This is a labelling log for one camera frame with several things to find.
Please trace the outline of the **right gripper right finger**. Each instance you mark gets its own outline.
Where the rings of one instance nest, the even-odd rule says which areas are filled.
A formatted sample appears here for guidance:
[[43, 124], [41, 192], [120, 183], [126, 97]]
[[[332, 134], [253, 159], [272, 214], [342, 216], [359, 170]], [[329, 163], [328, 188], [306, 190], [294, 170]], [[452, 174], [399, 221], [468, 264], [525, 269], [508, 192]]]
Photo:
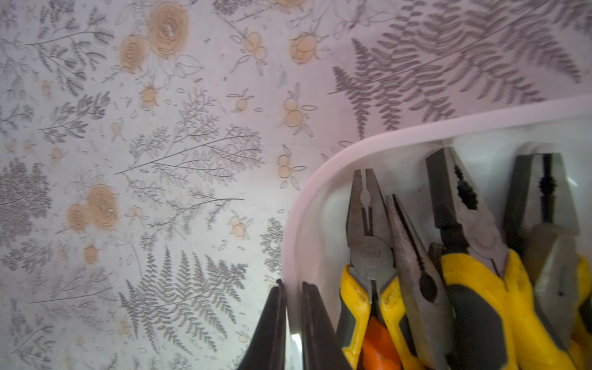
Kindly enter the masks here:
[[302, 283], [302, 358], [306, 370], [351, 370], [316, 285]]

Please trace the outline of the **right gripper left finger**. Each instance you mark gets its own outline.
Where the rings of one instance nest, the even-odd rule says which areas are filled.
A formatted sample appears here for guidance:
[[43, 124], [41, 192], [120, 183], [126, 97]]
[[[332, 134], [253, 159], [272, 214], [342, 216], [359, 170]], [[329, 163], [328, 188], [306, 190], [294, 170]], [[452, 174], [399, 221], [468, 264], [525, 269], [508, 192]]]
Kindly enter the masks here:
[[238, 370], [284, 370], [287, 294], [281, 279], [269, 291], [257, 327]]

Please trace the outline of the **orange black long-nose pliers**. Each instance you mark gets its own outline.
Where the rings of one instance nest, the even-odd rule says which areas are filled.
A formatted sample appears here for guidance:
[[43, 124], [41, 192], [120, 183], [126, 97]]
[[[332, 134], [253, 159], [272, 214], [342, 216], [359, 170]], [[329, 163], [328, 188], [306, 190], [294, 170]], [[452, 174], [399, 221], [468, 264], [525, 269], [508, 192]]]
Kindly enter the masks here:
[[445, 285], [399, 197], [386, 206], [397, 275], [379, 295], [382, 319], [368, 324], [362, 368], [448, 369], [453, 310]]

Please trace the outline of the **white plastic storage box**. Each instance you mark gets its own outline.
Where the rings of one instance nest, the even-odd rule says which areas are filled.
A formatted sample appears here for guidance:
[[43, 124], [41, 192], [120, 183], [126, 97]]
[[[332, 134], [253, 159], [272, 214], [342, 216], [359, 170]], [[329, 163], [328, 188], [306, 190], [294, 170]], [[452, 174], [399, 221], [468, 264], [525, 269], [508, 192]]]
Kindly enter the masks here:
[[282, 251], [305, 369], [591, 367], [591, 98], [381, 134], [297, 199]]

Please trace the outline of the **yellow black pliers large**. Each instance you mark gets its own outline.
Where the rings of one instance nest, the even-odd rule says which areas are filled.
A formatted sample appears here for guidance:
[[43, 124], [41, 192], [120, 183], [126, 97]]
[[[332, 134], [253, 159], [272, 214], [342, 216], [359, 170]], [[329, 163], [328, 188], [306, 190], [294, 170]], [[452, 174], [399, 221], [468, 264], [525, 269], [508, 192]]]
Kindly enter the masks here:
[[553, 369], [537, 359], [550, 337], [516, 251], [451, 146], [425, 160], [442, 275], [453, 306], [454, 369]]

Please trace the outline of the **yellow black pliers far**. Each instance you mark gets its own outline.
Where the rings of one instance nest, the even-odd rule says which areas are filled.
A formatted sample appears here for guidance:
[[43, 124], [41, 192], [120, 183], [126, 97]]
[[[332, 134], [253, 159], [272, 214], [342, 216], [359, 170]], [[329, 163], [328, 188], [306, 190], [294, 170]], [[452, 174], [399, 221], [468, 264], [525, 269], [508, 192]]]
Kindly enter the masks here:
[[536, 354], [553, 369], [591, 367], [591, 273], [578, 253], [578, 213], [559, 153], [516, 157], [504, 214], [550, 346]]

